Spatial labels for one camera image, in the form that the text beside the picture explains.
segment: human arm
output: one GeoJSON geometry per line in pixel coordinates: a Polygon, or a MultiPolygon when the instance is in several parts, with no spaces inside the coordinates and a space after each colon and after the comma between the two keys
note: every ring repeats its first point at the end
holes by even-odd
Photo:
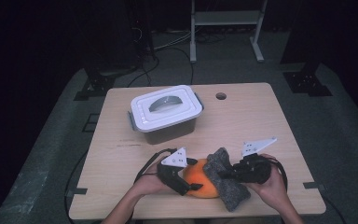
{"type": "MultiPolygon", "coordinates": [[[[275,160],[275,158],[267,154],[263,154],[262,156],[275,160]]],[[[266,183],[262,185],[247,183],[245,186],[253,189],[264,203],[277,210],[286,224],[304,223],[286,193],[283,178],[279,173],[278,167],[275,165],[271,166],[271,175],[266,183]]]]}
{"type": "Polygon", "coordinates": [[[144,175],[137,180],[127,193],[121,198],[112,212],[105,218],[102,224],[124,224],[130,218],[135,205],[147,194],[153,194],[165,189],[170,189],[157,177],[157,164],[151,165],[144,175]]]}

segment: white metal stand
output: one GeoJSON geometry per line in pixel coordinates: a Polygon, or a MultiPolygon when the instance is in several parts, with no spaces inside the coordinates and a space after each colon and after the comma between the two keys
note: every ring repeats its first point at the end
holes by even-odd
{"type": "Polygon", "coordinates": [[[250,37],[255,57],[258,62],[264,62],[264,57],[258,47],[257,40],[260,35],[261,25],[264,20],[268,0],[263,0],[260,10],[248,11],[212,11],[196,12],[195,0],[191,1],[191,40],[190,40],[190,61],[197,61],[196,52],[196,26],[198,25],[240,25],[255,24],[255,35],[250,37]]]}

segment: gray floor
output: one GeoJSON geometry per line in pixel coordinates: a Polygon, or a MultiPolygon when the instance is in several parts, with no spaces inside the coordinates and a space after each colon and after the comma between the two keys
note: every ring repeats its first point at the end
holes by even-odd
{"type": "MultiPolygon", "coordinates": [[[[280,64],[288,35],[262,32],[259,44],[266,59],[263,63],[255,60],[248,41],[250,34],[226,35],[223,41],[199,44],[193,84],[269,83],[315,181],[325,186],[321,193],[336,205],[347,223],[358,223],[358,108],[337,75],[324,65],[316,75],[333,96],[309,97],[290,91],[282,72],[297,70],[300,64],[280,64]]],[[[155,45],[177,37],[155,35],[155,45]]],[[[174,47],[189,51],[188,44],[174,47]]],[[[157,56],[159,65],[149,73],[153,86],[190,84],[191,66],[182,51],[165,49],[157,52],[157,56]]],[[[145,69],[155,64],[148,58],[145,69]]],[[[118,78],[115,87],[127,87],[142,73],[138,70],[118,78]]],[[[70,195],[76,186],[81,158],[92,138],[92,133],[83,132],[83,128],[90,114],[100,113],[104,100],[90,97],[88,101],[74,101],[86,79],[85,72],[78,71],[63,91],[0,209],[0,223],[70,223],[64,207],[65,187],[69,181],[70,195]]],[[[147,85],[146,77],[140,77],[131,86],[147,85]]],[[[307,223],[342,223],[330,204],[324,214],[304,219],[307,223]]],[[[265,217],[265,221],[280,223],[278,217],[265,217]]],[[[74,222],[92,223],[92,220],[74,222]]]]}

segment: plastic storage container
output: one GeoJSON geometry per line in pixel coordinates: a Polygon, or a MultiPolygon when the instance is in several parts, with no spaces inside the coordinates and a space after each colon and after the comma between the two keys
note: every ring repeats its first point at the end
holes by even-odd
{"type": "Polygon", "coordinates": [[[181,85],[135,97],[129,117],[133,130],[155,145],[192,133],[202,110],[197,94],[181,85]]]}

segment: white triangular marker plate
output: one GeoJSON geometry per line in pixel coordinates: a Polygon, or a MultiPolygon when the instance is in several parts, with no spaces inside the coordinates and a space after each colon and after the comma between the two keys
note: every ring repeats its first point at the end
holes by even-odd
{"type": "Polygon", "coordinates": [[[162,160],[161,164],[184,168],[187,167],[186,149],[184,147],[179,148],[171,156],[162,160]]]}
{"type": "Polygon", "coordinates": [[[272,137],[272,138],[260,140],[260,141],[245,142],[245,143],[243,143],[242,156],[244,157],[244,156],[249,156],[251,154],[257,153],[276,141],[277,141],[277,138],[272,137]]]}

